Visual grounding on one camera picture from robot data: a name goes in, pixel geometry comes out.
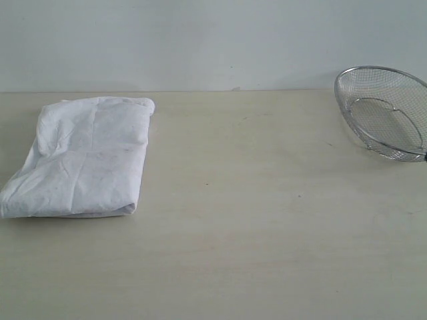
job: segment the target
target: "light wood surface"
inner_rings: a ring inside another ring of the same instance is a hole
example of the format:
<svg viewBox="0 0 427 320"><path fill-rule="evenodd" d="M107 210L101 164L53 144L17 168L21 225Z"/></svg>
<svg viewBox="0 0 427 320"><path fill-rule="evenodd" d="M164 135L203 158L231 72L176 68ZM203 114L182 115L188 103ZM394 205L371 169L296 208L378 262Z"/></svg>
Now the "light wood surface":
<svg viewBox="0 0 427 320"><path fill-rule="evenodd" d="M0 94L0 185L43 105L96 95ZM157 105L137 212L0 221L0 319L427 317L427 166L331 91L114 95Z"/></svg>

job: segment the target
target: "white cloth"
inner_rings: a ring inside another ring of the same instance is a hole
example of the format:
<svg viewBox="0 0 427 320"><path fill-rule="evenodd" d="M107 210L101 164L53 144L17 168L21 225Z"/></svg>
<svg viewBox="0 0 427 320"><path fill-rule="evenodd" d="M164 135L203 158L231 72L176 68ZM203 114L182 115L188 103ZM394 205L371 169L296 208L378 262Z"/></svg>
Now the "white cloth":
<svg viewBox="0 0 427 320"><path fill-rule="evenodd" d="M133 213L154 109L150 99L123 97L45 106L24 166L0 193L1 216Z"/></svg>

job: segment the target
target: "wire mesh basket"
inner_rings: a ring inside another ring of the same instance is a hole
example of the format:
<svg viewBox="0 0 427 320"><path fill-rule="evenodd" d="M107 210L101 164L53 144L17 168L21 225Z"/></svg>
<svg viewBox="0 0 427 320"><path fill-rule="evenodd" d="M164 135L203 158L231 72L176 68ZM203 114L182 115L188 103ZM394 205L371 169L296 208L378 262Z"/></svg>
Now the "wire mesh basket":
<svg viewBox="0 0 427 320"><path fill-rule="evenodd" d="M427 83L391 68L355 67L337 76L335 96L369 149L397 161L427 160Z"/></svg>

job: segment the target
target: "metal mesh strainer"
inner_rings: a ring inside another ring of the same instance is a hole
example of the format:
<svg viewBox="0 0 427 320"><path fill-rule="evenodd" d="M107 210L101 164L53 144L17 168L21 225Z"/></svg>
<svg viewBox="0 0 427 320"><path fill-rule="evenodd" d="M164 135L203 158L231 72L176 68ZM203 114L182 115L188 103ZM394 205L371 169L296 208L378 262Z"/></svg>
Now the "metal mesh strainer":
<svg viewBox="0 0 427 320"><path fill-rule="evenodd" d="M385 67L355 67L335 80L344 119L368 146L383 156L427 159L427 84Z"/></svg>

